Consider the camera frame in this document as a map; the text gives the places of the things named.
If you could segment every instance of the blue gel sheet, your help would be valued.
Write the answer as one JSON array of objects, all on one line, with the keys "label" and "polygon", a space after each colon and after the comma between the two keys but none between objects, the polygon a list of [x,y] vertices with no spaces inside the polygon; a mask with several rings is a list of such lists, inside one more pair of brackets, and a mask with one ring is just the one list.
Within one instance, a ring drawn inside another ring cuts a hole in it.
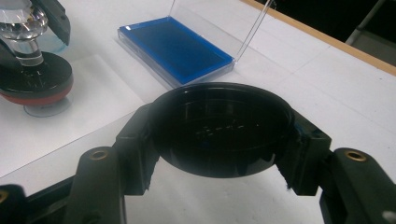
[{"label": "blue gel sheet", "polygon": [[233,57],[172,17],[122,26],[120,31],[181,84],[233,61]]}]

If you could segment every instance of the white table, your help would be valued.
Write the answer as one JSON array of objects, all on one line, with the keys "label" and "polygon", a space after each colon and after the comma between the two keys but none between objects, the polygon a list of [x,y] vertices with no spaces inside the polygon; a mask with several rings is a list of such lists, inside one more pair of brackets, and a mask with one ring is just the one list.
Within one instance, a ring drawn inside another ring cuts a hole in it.
[{"label": "white table", "polygon": [[[8,161],[22,166],[3,175],[0,184],[20,184],[28,195],[73,175],[83,152],[111,146],[139,106],[167,91],[145,65],[120,46],[116,31],[144,17],[145,10],[162,14],[171,1],[61,3],[72,24],[70,46],[61,55],[72,66],[77,65],[80,76],[93,78],[98,86],[115,80],[115,85],[122,86],[120,94],[127,92],[121,99],[133,97],[134,103],[123,107],[122,113],[111,114],[107,121],[99,120],[100,127],[91,126],[78,133],[80,136],[68,136],[70,142],[61,146],[50,139],[37,140],[50,151],[32,157],[35,159]],[[235,69],[216,81],[244,83],[278,94],[332,138],[331,149],[353,147],[371,154],[396,182],[396,78],[391,74],[267,15]],[[86,84],[82,90],[89,91]],[[15,119],[21,117],[20,107],[2,104],[7,106],[8,116],[16,111],[20,116]],[[106,106],[100,100],[98,104]],[[21,141],[17,135],[10,139]],[[5,151],[0,146],[2,157],[7,156]],[[8,169],[4,162],[0,164],[0,171],[3,169]],[[323,222],[318,196],[298,197],[287,191],[275,167],[257,175],[223,180],[188,175],[160,160],[150,190],[144,196],[127,197],[126,204],[129,223],[314,224]]]}]

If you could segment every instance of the clear plastic box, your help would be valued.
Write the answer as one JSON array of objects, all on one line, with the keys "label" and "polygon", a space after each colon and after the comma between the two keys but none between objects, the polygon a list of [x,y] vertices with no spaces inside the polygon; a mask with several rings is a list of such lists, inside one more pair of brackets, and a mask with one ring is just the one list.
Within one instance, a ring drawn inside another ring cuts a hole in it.
[{"label": "clear plastic box", "polygon": [[233,70],[271,2],[174,0],[167,16],[121,26],[119,38],[171,87],[202,82]]}]

